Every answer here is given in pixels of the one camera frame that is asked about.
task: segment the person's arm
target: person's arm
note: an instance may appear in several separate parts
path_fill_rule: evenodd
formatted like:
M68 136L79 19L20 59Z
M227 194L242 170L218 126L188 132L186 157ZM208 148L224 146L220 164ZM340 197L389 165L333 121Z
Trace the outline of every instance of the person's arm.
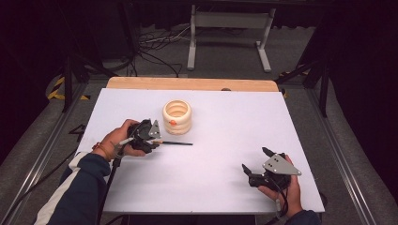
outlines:
M96 224L109 163L97 154L80 153L69 169L72 173L40 209L35 224Z
M129 126L136 123L126 120L96 144L91 153L78 154L64 172L59 188L38 212L35 224L97 224L107 188L104 176L111 172L109 161L115 158L116 145L127 138ZM145 155L129 144L124 152L136 157Z
M319 225L321 221L313 210L301 210L290 217L285 225Z
M289 156L286 156L286 160L293 164ZM285 225L319 225L321 221L314 211L303 210L301 206L301 191L299 188L299 180L296 175L291 176L290 185L287 188L287 202L288 210L286 216L289 218ZM271 190L268 187L260 186L258 190L263 192L273 201L279 199L281 207L284 205L284 199L277 191Z

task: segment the finger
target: finger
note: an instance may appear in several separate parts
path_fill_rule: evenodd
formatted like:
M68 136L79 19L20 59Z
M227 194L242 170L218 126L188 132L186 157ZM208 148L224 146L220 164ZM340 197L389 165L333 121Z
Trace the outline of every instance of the finger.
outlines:
M293 161L292 159L290 159L290 157L288 155L285 156L286 161L290 162L293 165ZM298 177L296 175L291 175L291 181L290 184L298 184L299 180Z
M288 155L285 156L286 161L290 162L293 165L292 159Z
M263 194L267 195L273 201L275 201L278 198L278 193L269 189L268 187L259 186L257 189L261 191Z
M121 128L127 130L127 129L129 128L129 126L135 125L135 124L138 124L138 121L135 121L135 120L132 120L132 119L127 119L127 120L123 123L123 125L122 125Z
M143 150L136 150L131 147L131 145L126 145L124 149L125 155L132 156L132 157L144 157L146 153Z

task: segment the metal rail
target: metal rail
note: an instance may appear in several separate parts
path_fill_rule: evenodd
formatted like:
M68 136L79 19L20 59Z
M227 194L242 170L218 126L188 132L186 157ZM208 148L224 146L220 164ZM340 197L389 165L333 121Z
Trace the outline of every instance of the metal rail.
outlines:
M31 188L33 185L36 184L36 182L39 180L41 174L44 171L44 168L46 167L50 156L52 155L53 151L54 151L54 147L56 146L57 142L58 142L58 138L59 135L62 131L62 129L64 128L64 125L66 124L66 122L69 119L70 114L73 112L73 109L75 108L77 102L80 99L80 96L83 94L87 84L86 83L78 83L78 86L76 87L76 90L74 91L73 94L73 101L71 102L69 109L62 113L60 115L60 117L58 118L55 127L49 137L49 139L47 140L47 142L44 144L43 148L41 149L40 154L38 155L38 159L36 159L35 164L32 166L32 169L30 170L29 174L26 176L18 194L16 195L14 201L12 202L11 206L9 207L6 215L9 213L9 211L11 210L11 207L14 205L14 203L16 203L19 198L24 195L24 193L26 193L29 188ZM2 218L2 223L1 224L14 224L17 220L17 218L19 217L20 213L22 212L25 204L27 203L28 199L29 199L29 195L27 195L25 197L25 199L23 199L20 204L18 205L18 207L15 208L14 212L12 212L12 215L9 217L7 223L5 223L5 217Z
M340 144L338 143L337 138L333 133L333 130L331 129L329 120L328 118L325 118L319 110L318 107L319 99L316 95L316 92L313 89L306 89L306 90L310 102L313 105L314 110L316 111L316 115L322 125L322 128L324 129L325 133L328 136L329 143L332 149L331 153L333 154L334 161L336 162L340 174L343 177L345 186L347 187L348 193L351 196L351 199L358 211L362 224L369 224L369 225L376 224L372 212L370 211L368 204L366 203L365 198L362 195L362 192L360 191L357 179L355 178L354 174L351 172L351 169L347 161L345 160L343 150Z

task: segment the striped sleeve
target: striped sleeve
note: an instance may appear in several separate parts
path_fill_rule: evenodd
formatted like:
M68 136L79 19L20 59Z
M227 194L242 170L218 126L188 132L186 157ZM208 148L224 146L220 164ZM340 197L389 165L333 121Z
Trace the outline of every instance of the striped sleeve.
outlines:
M99 155L80 153L68 170L71 174L39 210L35 224L96 224L109 163Z

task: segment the floor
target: floor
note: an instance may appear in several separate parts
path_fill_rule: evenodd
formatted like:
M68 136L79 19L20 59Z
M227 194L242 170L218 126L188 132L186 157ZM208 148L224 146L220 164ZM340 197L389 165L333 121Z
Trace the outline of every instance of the floor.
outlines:
M183 30L180 25L175 30ZM148 28L145 32L161 34ZM196 64L194 71L186 70L189 41L181 37L159 50L146 53L162 59L179 71L181 78L224 78L274 80L283 71L296 66L314 28L274 28L270 31L266 53L272 71L265 73L261 67L253 44L261 34L256 30L205 29L197 37ZM141 45L148 46L147 38ZM104 62L112 67L117 60ZM149 55L138 55L124 69L116 71L120 76L162 76L173 77L175 73ZM332 83L329 85L327 114L320 115L317 108L319 87L304 89L298 76L280 85L286 91L285 102L298 133L302 147L314 174L318 189L328 200L322 214L323 224L396 224L398 207L390 193L375 173L360 144L344 119L344 113L334 96ZM57 78L49 84L49 90ZM87 125L100 89L106 86L108 78L92 75L89 83L74 84L74 95L89 99L74 101L69 111L61 113L63 100L51 99L32 126L15 145L0 167L0 218L4 218L16 197L22 196L40 178L55 168L79 144L79 136ZM67 162L49 176L22 204L17 207L7 224L30 224L39 208L45 204L57 187L60 174ZM104 214L101 224L117 215ZM273 215L258 215L257 224L265 224Z

